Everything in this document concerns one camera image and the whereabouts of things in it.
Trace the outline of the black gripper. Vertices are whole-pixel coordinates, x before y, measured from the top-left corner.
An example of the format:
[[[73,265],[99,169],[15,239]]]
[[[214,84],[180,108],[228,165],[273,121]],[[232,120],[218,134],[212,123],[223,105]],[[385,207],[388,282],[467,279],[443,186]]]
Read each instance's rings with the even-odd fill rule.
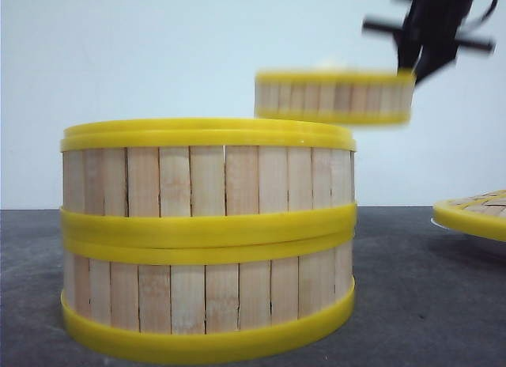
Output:
[[[458,47],[487,53],[494,50],[493,40],[473,39],[468,33],[489,19],[497,0],[492,0],[485,12],[471,21],[466,18],[474,0],[407,1],[410,8],[402,24],[366,17],[362,28],[388,33],[396,39],[397,70],[416,76],[416,85],[454,62]]]

